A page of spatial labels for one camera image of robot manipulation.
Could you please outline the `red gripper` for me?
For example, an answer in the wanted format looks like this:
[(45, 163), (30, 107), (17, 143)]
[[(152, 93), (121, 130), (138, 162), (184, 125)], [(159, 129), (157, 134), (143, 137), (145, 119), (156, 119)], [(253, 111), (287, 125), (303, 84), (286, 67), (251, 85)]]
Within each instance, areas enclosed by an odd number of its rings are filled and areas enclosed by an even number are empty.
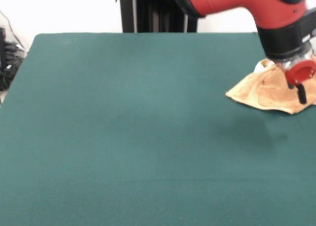
[(315, 73), (316, 63), (311, 59), (301, 60), (285, 71), (288, 88), (292, 90), (297, 85), (298, 98), (301, 104), (307, 103), (306, 91), (301, 83), (312, 78)]

